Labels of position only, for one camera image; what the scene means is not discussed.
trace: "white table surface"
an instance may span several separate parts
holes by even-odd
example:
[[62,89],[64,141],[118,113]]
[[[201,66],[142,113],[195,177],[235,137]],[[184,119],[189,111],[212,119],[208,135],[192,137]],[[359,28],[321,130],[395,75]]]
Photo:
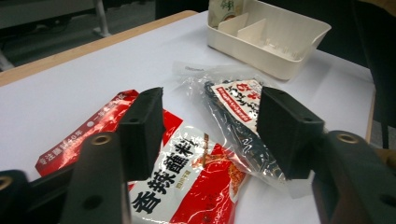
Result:
[[[0,170],[39,178],[35,163],[41,154],[130,89],[164,87],[164,108],[210,134],[210,124],[180,106],[183,96],[171,97],[177,85],[173,62],[240,64],[207,46],[206,17],[197,14],[1,87]],[[316,50],[294,79],[275,82],[324,119],[327,129],[366,136],[375,91],[368,69]],[[250,178],[235,223],[319,221],[312,195],[293,200]]]

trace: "wooden table edge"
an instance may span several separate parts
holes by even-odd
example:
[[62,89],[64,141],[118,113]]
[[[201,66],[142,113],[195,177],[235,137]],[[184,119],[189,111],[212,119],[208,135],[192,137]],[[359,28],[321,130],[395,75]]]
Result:
[[21,80],[23,78],[32,76],[36,73],[47,70],[58,64],[69,62],[71,60],[89,54],[91,52],[97,51],[99,49],[103,49],[108,46],[120,43],[121,41],[127,40],[134,36],[142,35],[146,32],[155,30],[172,22],[183,20],[195,14],[197,14],[197,12],[195,11],[190,11],[190,10],[182,11],[172,16],[137,26],[133,29],[118,33],[116,35],[99,39],[91,43],[76,47],[74,49],[69,49],[61,53],[51,55],[47,58],[43,58],[34,61],[32,63],[27,63],[12,68],[10,70],[0,73],[0,87],[6,86],[7,84]]

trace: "chair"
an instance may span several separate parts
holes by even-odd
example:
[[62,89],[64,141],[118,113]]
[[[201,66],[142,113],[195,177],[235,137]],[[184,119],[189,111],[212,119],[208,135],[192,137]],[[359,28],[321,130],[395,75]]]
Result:
[[353,8],[375,84],[374,119],[381,123],[383,148],[389,148],[388,126],[396,128],[396,15],[361,1]]

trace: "white plastic tray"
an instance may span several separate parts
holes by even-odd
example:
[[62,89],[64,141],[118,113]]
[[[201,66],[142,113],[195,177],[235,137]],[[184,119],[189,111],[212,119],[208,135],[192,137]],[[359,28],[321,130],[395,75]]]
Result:
[[331,28],[280,7],[246,0],[242,15],[221,22],[218,29],[207,25],[207,43],[264,73],[288,80]]

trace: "bolt hole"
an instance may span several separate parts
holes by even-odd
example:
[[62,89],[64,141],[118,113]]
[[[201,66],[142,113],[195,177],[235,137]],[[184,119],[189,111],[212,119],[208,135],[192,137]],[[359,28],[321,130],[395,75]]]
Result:
[[11,183],[12,183],[11,177],[7,175],[0,176],[0,190],[6,189]]
[[87,198],[84,203],[82,204],[82,207],[85,210],[93,210],[103,202],[103,199],[101,196],[98,195],[92,195],[91,197]]
[[337,138],[340,141],[343,141],[343,142],[346,142],[346,143],[349,143],[349,144],[356,144],[356,143],[359,142],[356,137],[354,137],[352,135],[349,135],[349,134],[344,134],[344,133],[338,134]]
[[383,194],[379,197],[379,199],[381,200],[382,203],[392,206],[392,207],[396,207],[396,198],[387,194]]
[[110,140],[111,140],[111,137],[109,135],[99,135],[92,139],[92,144],[93,145],[103,145],[103,144],[108,143]]

